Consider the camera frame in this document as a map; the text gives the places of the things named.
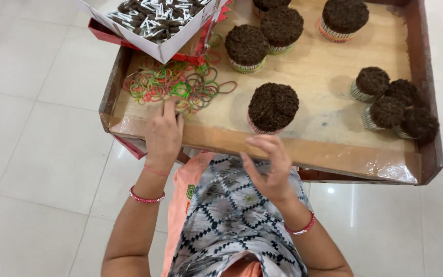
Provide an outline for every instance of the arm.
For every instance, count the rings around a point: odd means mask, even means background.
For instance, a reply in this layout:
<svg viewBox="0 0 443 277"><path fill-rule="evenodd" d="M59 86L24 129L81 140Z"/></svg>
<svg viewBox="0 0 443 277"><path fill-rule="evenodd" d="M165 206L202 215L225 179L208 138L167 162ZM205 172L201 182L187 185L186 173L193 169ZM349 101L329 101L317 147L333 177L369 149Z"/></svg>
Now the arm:
<svg viewBox="0 0 443 277"><path fill-rule="evenodd" d="M262 176L249 156L241 153L244 168L254 186L278 208L290 230L302 230L311 221L311 212L288 185L291 159L283 142L272 135L256 135L247 142L266 152L271 160L270 171ZM309 276L353 277L345 258L319 221L316 220L306 233L291 235L291 239Z"/></svg>
<svg viewBox="0 0 443 277"><path fill-rule="evenodd" d="M158 108L146 128L148 155L145 165L169 173L181 148L184 120L175 117L175 102ZM162 196L167 176L143 170L133 193L144 199ZM148 252L155 233L159 203L145 204L128 198L117 217L102 262L103 277L150 276Z"/></svg>

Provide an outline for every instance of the white box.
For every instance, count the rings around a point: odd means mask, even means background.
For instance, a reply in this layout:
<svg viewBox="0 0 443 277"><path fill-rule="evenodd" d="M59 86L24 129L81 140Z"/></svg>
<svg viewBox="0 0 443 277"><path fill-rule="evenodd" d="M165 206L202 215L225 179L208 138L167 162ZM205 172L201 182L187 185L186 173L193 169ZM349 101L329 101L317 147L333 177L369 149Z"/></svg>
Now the white box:
<svg viewBox="0 0 443 277"><path fill-rule="evenodd" d="M83 0L74 0L74 2L80 10L89 14L96 21L100 22L117 35L123 37L134 46L143 50L162 64L166 64L212 16L218 17L221 7L225 5L227 0L212 0L209 2L184 26L182 30L160 45L129 31L105 15L108 12L114 11L119 4L124 2L124 0L109 0L102 4L101 8L92 7Z"/></svg>

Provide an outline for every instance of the green logo on fabric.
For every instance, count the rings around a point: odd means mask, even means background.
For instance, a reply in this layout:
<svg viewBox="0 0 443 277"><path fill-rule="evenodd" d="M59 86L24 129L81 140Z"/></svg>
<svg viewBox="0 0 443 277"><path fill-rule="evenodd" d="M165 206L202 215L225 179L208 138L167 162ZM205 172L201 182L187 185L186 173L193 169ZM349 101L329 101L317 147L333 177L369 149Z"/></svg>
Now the green logo on fabric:
<svg viewBox="0 0 443 277"><path fill-rule="evenodd" d="M188 191L186 192L186 196L188 197L189 200L193 197L195 188L196 186L194 185L188 185Z"/></svg>

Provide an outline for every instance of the red bangle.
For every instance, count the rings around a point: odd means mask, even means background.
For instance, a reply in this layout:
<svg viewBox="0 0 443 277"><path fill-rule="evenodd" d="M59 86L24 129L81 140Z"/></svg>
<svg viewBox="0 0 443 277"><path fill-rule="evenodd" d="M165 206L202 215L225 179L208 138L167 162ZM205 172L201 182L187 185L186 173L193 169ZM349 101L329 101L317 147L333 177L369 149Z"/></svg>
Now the red bangle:
<svg viewBox="0 0 443 277"><path fill-rule="evenodd" d="M146 165L144 165L143 167L146 170L151 171L151 172L156 173L156 174L160 174L160 175L163 175L163 176L169 176L170 175L169 173L163 173L163 172L160 172L160 171L156 171L155 169L151 169L151 168L147 167Z"/></svg>
<svg viewBox="0 0 443 277"><path fill-rule="evenodd" d="M314 222L316 222L316 216L314 215L314 213L313 213L312 211L310 211L310 212L311 212L311 214L312 214L311 222L309 222L308 225L305 226L304 229L299 230L299 231L292 231L292 230L290 230L290 229L288 228L288 226L285 224L285 230L286 230L287 232L289 232L291 235L295 235L295 236L297 236L297 235L302 235L302 234L305 233L306 231L310 230L310 229L312 228L312 225L314 225Z"/></svg>
<svg viewBox="0 0 443 277"><path fill-rule="evenodd" d="M132 189L134 188L134 186L131 187L131 189L129 189L129 195L131 196L132 199L141 202L141 203L147 203L147 204L153 204L153 203L158 203L160 201L163 200L163 198L165 198L165 192L163 192L162 196L160 198L157 199L144 199L141 198L139 196L137 196L136 194L134 194L134 192L132 192Z"/></svg>

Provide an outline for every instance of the pile of rubber bands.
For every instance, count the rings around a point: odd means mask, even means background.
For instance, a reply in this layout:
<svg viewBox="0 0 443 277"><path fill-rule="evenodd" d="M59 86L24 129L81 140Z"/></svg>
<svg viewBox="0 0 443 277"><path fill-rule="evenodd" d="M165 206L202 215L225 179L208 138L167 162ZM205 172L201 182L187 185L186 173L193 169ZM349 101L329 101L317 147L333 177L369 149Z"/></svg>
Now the pile of rubber bands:
<svg viewBox="0 0 443 277"><path fill-rule="evenodd" d="M160 66L152 57L144 56L138 71L124 81L123 89L130 91L139 104L179 97L181 101L177 110L188 117L209 106L218 94L228 94L237 88L235 81L222 84L215 81L218 71L211 65L218 63L220 56L213 51L210 54L218 59L213 61L206 55L206 63L200 66L175 60ZM194 73L185 76L185 72L192 70Z"/></svg>

